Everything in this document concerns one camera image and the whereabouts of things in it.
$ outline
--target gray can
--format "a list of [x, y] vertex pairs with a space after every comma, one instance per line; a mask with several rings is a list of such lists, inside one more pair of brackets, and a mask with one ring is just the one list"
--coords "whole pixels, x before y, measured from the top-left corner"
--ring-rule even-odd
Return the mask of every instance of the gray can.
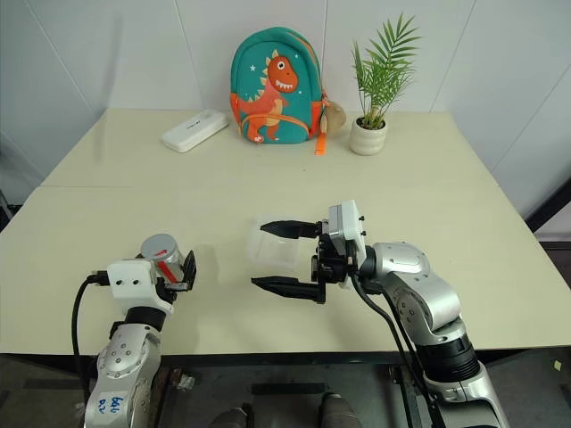
[[154, 261], [159, 273], [168, 283], [181, 283], [184, 259], [175, 238], [168, 234], [153, 235], [141, 245], [141, 255]]

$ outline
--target black cable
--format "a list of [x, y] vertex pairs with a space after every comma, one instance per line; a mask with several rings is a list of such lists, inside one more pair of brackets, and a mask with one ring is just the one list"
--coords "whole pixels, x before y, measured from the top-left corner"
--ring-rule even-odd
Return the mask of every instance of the black cable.
[[[393, 301], [391, 300], [391, 297], [388, 295], [388, 293], [385, 290], [383, 290], [382, 294], [385, 297], [386, 302], [388, 303], [389, 308], [391, 309], [391, 312], [393, 313], [393, 318], [396, 321], [397, 326], [399, 327], [399, 330], [401, 332], [401, 336], [404, 339], [404, 342], [407, 345], [407, 348], [409, 349], [410, 359], [412, 360], [412, 368], [414, 368], [416, 370], [417, 377], [422, 377], [422, 366], [420, 365], [420, 360], [418, 359], [417, 352], [413, 348], [412, 343], [410, 343], [409, 336], [407, 335], [406, 331], [404, 330], [404, 325], [402, 325], [401, 317], [399, 317], [399, 313], [398, 313], [396, 307], [393, 305]], [[421, 389], [421, 388], [425, 387], [425, 385], [422, 384], [422, 385], [419, 385], [418, 387], [419, 387], [419, 389]]]
[[81, 303], [81, 298], [85, 292], [88, 285], [96, 280], [95, 275], [90, 275], [86, 278], [83, 284], [79, 287], [78, 294], [73, 302], [73, 311], [71, 312], [71, 344], [73, 345], [73, 361], [75, 363], [75, 370], [78, 373], [79, 381], [81, 382], [81, 389], [83, 390], [83, 401], [87, 405], [87, 400], [89, 399], [89, 379], [83, 373], [83, 367], [81, 366], [81, 356], [79, 355], [79, 344], [78, 344], [78, 314], [79, 305]]
[[394, 338], [394, 341], [396, 342], [397, 348], [399, 349], [399, 354], [401, 355], [402, 361], [404, 362], [404, 365], [409, 370], [409, 373], [412, 376], [412, 378], [414, 379], [415, 383], [418, 385], [418, 388], [420, 389], [420, 392], [422, 393], [422, 395], [426, 401], [426, 404], [429, 405], [430, 396], [428, 395], [428, 392], [426, 390], [426, 386], [424, 385], [424, 383], [422, 383], [420, 381], [417, 373], [414, 370], [412, 370], [412, 367], [410, 366], [410, 362], [406, 358], [406, 354], [404, 353], [404, 349], [402, 347], [402, 343], [401, 343], [401, 339], [399, 338], [399, 334], [397, 333], [396, 328], [394, 327], [393, 320], [391, 319], [391, 317], [389, 317], [389, 314], [387, 314], [385, 311], [383, 311], [381, 308], [379, 308], [376, 305], [376, 303], [374, 301], [372, 301], [367, 296], [367, 294], [364, 292], [363, 288], [360, 285], [359, 279], [357, 278], [357, 276], [355, 275], [354, 272], [350, 273], [349, 277], [351, 278], [351, 280], [353, 282], [353, 286], [355, 287], [355, 290], [357, 291], [357, 294], [359, 295], [359, 297], [361, 297], [363, 299], [363, 301], [365, 303], [367, 303], [367, 305], [371, 309], [373, 309], [378, 315], [383, 317], [385, 319], [386, 323], [389, 325], [389, 329], [391, 330], [391, 333], [393, 334], [393, 338]]

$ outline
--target green backpack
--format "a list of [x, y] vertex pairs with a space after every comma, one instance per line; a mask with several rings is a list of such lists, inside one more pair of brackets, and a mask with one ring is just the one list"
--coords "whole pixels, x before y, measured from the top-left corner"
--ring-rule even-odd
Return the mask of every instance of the green backpack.
[[317, 136], [327, 98], [310, 43], [282, 27], [249, 36], [232, 61], [230, 104], [240, 132], [254, 143]]

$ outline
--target white power bank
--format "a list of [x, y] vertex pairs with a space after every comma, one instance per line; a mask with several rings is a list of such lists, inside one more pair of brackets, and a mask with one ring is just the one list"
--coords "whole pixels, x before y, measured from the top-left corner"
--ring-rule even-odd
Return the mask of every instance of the white power bank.
[[161, 141], [176, 152], [188, 152], [209, 136], [228, 126], [226, 114], [205, 110], [184, 123], [165, 132]]

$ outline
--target potted plant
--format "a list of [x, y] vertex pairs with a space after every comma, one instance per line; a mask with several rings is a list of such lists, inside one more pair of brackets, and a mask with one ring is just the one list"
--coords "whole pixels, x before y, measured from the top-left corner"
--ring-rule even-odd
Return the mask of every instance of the potted plant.
[[417, 48], [412, 44], [420, 37], [414, 35], [418, 28], [410, 26], [413, 19], [405, 21], [401, 13], [396, 29], [389, 20], [384, 22], [383, 32], [377, 30], [378, 41], [370, 39], [367, 60], [361, 59], [354, 42], [352, 54], [363, 115], [352, 123], [349, 146], [357, 154], [375, 154], [385, 145], [386, 112], [409, 86], [414, 72], [411, 59]]

